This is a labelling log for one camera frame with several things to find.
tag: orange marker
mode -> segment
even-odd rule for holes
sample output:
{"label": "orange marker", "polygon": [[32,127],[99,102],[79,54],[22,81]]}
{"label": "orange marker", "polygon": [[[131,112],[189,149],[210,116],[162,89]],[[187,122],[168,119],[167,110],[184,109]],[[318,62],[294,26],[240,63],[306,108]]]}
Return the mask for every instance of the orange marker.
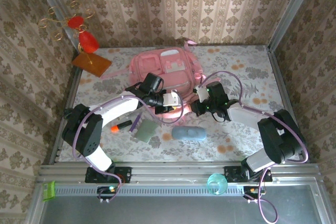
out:
{"label": "orange marker", "polygon": [[127,126],[129,126],[129,125],[131,125],[131,124],[132,124],[132,121],[131,121],[131,120],[128,120],[128,121],[126,121],[126,122],[123,122],[123,123],[120,123],[120,124],[118,124],[118,125],[112,126],[112,127],[111,127],[111,132],[116,133],[116,132],[118,132],[119,130],[121,130],[122,128],[125,128],[125,127],[127,127]]}

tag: table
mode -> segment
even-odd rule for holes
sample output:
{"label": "table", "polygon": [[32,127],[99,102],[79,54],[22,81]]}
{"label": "table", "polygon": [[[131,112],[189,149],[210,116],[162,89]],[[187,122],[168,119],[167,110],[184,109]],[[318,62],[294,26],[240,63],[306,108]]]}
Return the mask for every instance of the table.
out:
{"label": "table", "polygon": [[[96,54],[112,61],[105,73],[126,68],[132,57],[156,48],[105,48]],[[236,74],[243,83],[243,103],[262,110],[283,108],[280,93],[267,55],[266,46],[196,46],[193,53],[202,64],[205,75],[227,70]],[[219,75],[229,99],[238,98],[237,81],[226,74]],[[83,71],[74,106],[97,104],[120,94],[129,86],[128,75],[121,74],[101,80]],[[134,119],[138,113],[129,116]],[[150,116],[143,113],[142,119]],[[201,126],[207,130],[203,142],[179,141],[171,137],[173,125],[162,124],[148,143],[141,142],[128,132],[128,128],[111,133],[113,121],[102,130],[101,146],[115,162],[133,161],[241,161],[262,148],[258,131],[237,122],[219,123],[209,113],[200,117],[189,113],[181,125]],[[63,142],[59,162],[74,161],[71,146]]]}

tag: wall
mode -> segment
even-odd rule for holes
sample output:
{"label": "wall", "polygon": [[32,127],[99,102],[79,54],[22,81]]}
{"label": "wall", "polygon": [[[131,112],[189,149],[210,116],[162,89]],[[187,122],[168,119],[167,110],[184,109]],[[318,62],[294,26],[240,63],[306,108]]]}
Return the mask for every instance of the wall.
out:
{"label": "wall", "polygon": [[[61,0],[69,5],[73,0]],[[289,0],[79,0],[97,14],[89,30],[102,47],[267,44]]]}
{"label": "wall", "polygon": [[0,10],[0,223],[21,223],[58,130],[73,49],[38,29],[46,0],[0,0]]}
{"label": "wall", "polygon": [[336,209],[336,0],[304,0],[276,56]]}

